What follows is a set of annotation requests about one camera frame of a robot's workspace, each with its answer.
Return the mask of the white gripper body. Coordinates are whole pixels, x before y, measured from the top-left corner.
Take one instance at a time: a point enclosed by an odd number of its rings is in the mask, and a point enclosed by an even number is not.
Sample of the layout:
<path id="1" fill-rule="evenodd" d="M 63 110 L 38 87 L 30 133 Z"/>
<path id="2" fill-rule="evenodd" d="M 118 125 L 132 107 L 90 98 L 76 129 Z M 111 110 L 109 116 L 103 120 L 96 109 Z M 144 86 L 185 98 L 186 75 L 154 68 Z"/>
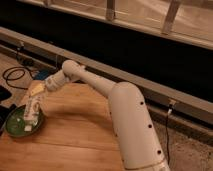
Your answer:
<path id="1" fill-rule="evenodd" d="M 53 92 L 65 85 L 68 81 L 69 78 L 60 70 L 45 79 L 45 87 L 48 91 Z"/>

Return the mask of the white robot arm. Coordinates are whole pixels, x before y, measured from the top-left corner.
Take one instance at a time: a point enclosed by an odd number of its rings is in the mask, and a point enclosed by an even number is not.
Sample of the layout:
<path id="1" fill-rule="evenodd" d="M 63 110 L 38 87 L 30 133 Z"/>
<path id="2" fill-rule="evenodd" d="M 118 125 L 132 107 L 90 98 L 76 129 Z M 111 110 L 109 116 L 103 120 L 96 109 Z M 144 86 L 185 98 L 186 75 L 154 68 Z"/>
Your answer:
<path id="1" fill-rule="evenodd" d="M 125 171 L 170 171 L 145 98 L 136 85 L 116 83 L 87 71 L 75 61 L 66 60 L 61 70 L 33 88 L 30 95 L 56 91 L 74 80 L 87 83 L 108 99 Z"/>

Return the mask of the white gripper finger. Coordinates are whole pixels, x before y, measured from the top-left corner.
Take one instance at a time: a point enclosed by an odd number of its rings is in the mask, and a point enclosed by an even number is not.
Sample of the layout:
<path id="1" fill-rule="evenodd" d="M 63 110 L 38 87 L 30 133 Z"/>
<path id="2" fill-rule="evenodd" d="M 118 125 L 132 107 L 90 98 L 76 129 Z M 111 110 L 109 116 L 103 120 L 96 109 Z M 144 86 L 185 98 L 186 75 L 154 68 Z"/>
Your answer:
<path id="1" fill-rule="evenodd" d="M 40 96 L 45 92 L 45 85 L 43 83 L 40 83 L 36 85 L 30 92 L 30 95 L 32 97 L 34 96 Z"/>

